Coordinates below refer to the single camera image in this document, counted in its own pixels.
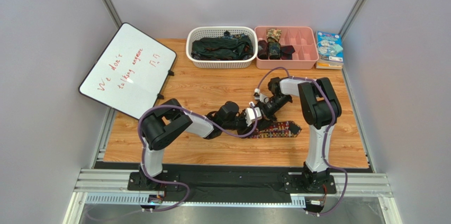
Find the multicoloured checked patterned tie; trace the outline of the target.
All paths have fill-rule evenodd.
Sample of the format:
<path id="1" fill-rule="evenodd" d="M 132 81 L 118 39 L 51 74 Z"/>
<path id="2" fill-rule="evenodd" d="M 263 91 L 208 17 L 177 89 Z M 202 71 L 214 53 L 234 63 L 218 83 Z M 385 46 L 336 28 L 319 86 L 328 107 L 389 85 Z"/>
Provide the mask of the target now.
<path id="1" fill-rule="evenodd" d="M 302 128 L 294 121 L 275 122 L 266 129 L 256 129 L 248 138 L 296 138 Z"/>

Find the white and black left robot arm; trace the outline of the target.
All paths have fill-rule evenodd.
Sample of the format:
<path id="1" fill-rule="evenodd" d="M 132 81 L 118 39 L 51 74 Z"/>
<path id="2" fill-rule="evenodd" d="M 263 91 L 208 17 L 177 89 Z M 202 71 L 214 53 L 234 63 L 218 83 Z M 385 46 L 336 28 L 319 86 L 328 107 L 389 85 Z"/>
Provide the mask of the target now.
<path id="1" fill-rule="evenodd" d="M 175 98 L 152 107 L 138 122 L 138 135 L 142 143 L 141 163 L 139 171 L 130 174 L 128 190 L 151 191 L 161 185 L 179 185 L 177 180 L 162 181 L 158 175 L 163 172 L 165 148 L 182 133 L 191 133 L 207 140 L 223 133 L 245 138 L 256 131 L 261 118 L 261 110 L 253 102 L 240 111 L 235 102 L 228 101 L 207 115 L 189 111 Z"/>

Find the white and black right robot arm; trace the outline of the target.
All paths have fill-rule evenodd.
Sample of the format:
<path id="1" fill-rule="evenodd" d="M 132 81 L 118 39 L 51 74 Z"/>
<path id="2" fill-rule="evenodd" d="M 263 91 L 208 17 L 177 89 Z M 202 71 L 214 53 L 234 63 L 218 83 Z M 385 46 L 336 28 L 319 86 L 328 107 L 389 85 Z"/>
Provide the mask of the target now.
<path id="1" fill-rule="evenodd" d="M 316 192 L 330 183 L 329 148 L 333 129 L 342 114 L 330 79 L 275 77 L 268 83 L 271 97 L 254 90 L 254 97 L 263 120 L 275 121 L 275 113 L 293 96 L 300 99 L 304 120 L 309 126 L 309 151 L 301 174 L 301 186 L 307 192 Z"/>

